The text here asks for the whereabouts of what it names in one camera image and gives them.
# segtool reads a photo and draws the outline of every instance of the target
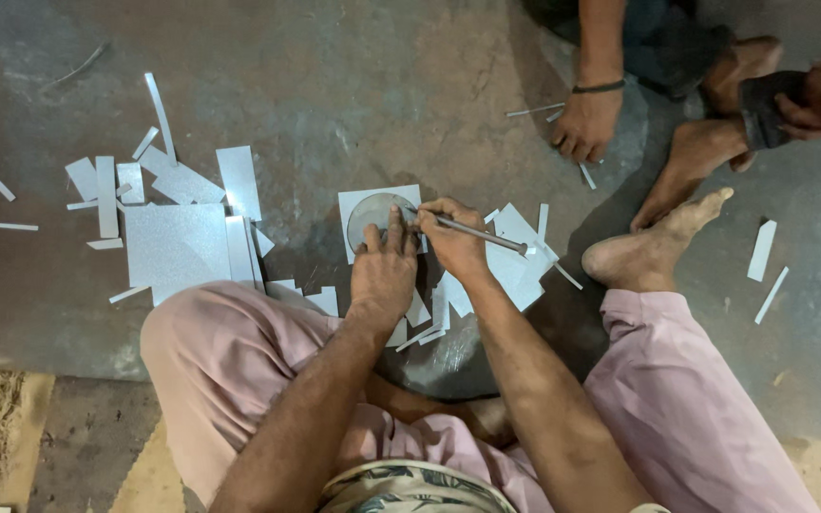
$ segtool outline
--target metal disc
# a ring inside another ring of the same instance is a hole
[[[404,196],[391,192],[379,192],[367,196],[354,207],[348,219],[348,244],[354,253],[357,252],[360,244],[366,242],[366,238],[363,237],[363,228],[368,225],[379,227],[384,241],[385,233],[389,229],[389,210],[394,204],[401,208],[405,223],[417,219],[417,215],[413,212],[414,205]]]

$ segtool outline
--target pink trousers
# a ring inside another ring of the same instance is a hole
[[[658,503],[674,513],[818,511],[685,298],[610,290],[601,313],[610,350],[585,388]],[[148,316],[142,357],[168,446],[206,506],[275,397],[339,322],[232,281],[184,290]],[[423,460],[493,483],[523,513],[552,511],[521,449],[488,446],[450,415],[405,425],[360,402],[346,440],[337,473],[380,459]]]

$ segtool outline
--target black bracelet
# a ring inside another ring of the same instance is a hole
[[[583,93],[583,92],[607,92],[607,91],[622,89],[623,87],[626,87],[626,80],[625,79],[622,79],[622,80],[617,81],[617,82],[612,82],[610,84],[601,84],[599,86],[593,86],[593,87],[578,87],[578,86],[572,87],[572,94],[579,94],[579,93]]]

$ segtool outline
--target dark cloth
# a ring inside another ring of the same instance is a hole
[[[777,148],[791,142],[781,130],[784,117],[778,111],[774,96],[779,92],[797,105],[805,105],[803,71],[778,71],[740,82],[740,113],[746,127],[746,144],[750,151]]]
[[[537,23],[579,44],[578,0],[524,3]],[[623,68],[638,77],[642,85],[681,99],[701,84],[732,37],[724,26],[703,28],[669,0],[628,0],[623,22]]]

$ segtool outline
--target sole of foot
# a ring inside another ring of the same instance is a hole
[[[743,122],[738,119],[679,125],[673,133],[667,164],[632,219],[630,232],[654,226],[688,200],[715,168],[746,152],[745,137]]]
[[[738,113],[740,82],[774,73],[782,54],[781,40],[771,36],[731,44],[702,80],[701,87],[714,110],[724,116]]]
[[[734,189],[724,187],[681,204],[653,228],[598,242],[582,255],[585,272],[607,288],[675,292],[673,268],[692,237],[721,215]]]

